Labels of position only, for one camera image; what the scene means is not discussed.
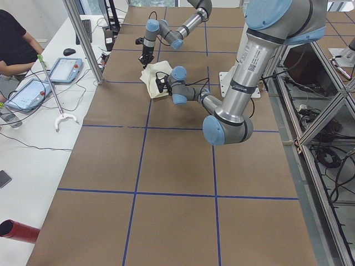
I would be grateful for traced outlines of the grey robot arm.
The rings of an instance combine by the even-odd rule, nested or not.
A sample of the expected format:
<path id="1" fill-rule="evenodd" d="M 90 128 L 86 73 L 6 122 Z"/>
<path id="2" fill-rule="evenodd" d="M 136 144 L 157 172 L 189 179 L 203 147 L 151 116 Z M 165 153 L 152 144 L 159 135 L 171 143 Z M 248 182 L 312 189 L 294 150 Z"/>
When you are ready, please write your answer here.
<path id="1" fill-rule="evenodd" d="M 176 66 L 164 78 L 175 105 L 198 101 L 208 112 L 202 123 L 211 145 L 241 143 L 250 138 L 253 124 L 244 111 L 268 61 L 282 45 L 319 40 L 325 33 L 327 1 L 249 1 L 245 20 L 247 43 L 236 64 L 223 100 L 207 88 L 195 89 L 185 82 L 186 69 Z"/>
<path id="2" fill-rule="evenodd" d="M 196 29 L 201 23 L 207 22 L 212 12 L 212 2 L 204 1 L 188 1 L 194 8 L 195 12 L 179 27 L 172 27 L 166 19 L 148 19 L 145 25 L 145 35 L 136 39 L 135 44 L 141 44 L 142 54 L 139 62 L 146 68 L 154 59 L 155 43 L 158 37 L 165 40 L 168 46 L 175 50 L 181 48 L 184 39 Z"/>

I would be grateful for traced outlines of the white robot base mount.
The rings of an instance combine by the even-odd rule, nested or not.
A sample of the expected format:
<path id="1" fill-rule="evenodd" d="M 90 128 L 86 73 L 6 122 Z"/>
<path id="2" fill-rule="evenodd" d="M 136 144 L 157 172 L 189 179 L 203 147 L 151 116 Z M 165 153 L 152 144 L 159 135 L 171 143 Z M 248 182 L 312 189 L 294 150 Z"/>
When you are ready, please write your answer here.
<path id="1" fill-rule="evenodd" d="M 233 75 L 229 72 L 219 72 L 219 81 L 220 81 L 220 90 L 221 96 L 224 98 L 227 94 L 229 87 L 231 86 L 233 89 L 241 91 L 243 93 L 251 93 L 252 98 L 258 99 L 261 97 L 261 93 L 259 88 L 256 86 L 254 91 L 252 91 L 251 87 L 243 86 L 235 81 L 233 81 Z"/>

